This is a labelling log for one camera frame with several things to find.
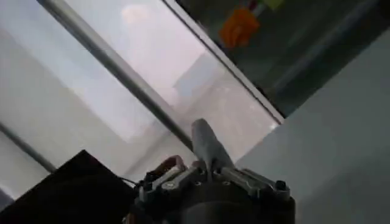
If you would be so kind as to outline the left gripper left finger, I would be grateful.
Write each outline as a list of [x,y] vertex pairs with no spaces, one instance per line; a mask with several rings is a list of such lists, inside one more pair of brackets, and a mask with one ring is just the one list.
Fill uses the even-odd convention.
[[146,174],[138,190],[139,201],[151,201],[160,194],[178,192],[191,182],[207,179],[207,169],[203,161],[195,161],[187,168],[175,165],[168,170],[153,170]]

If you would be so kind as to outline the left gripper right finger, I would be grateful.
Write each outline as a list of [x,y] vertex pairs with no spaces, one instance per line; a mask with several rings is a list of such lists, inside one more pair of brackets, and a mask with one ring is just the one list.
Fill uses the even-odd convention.
[[289,200],[290,188],[284,181],[272,181],[249,169],[222,167],[213,172],[216,178],[229,181],[244,189],[251,197],[260,198],[266,192],[280,200]]

